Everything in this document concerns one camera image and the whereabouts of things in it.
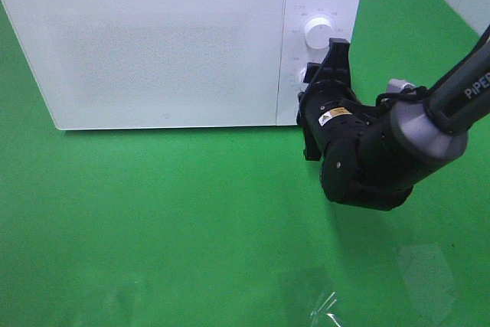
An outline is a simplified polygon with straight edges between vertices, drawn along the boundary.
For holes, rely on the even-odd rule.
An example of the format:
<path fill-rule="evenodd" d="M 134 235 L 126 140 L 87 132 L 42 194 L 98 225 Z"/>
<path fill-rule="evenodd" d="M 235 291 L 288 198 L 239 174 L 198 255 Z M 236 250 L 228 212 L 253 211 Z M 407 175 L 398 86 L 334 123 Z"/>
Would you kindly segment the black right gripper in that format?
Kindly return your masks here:
<path fill-rule="evenodd" d="M 305 89 L 298 95 L 296 121 L 302 128 L 303 155 L 307 161 L 356 162 L 374 108 L 363 104 L 351 89 L 350 43 L 330 38 L 328 46 L 323 63 L 307 63 Z"/>

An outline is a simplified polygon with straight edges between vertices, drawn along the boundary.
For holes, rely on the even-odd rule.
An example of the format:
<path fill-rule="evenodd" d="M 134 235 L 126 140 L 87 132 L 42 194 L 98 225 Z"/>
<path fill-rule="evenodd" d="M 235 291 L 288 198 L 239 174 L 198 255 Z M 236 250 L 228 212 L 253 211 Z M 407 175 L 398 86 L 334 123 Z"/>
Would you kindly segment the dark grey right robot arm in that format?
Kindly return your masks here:
<path fill-rule="evenodd" d="M 489 113 L 489 35 L 432 87 L 393 79 L 373 106 L 351 88 L 348 41 L 332 38 L 298 95 L 303 155 L 321 164 L 329 201 L 389 211 L 416 183 L 458 159 Z"/>

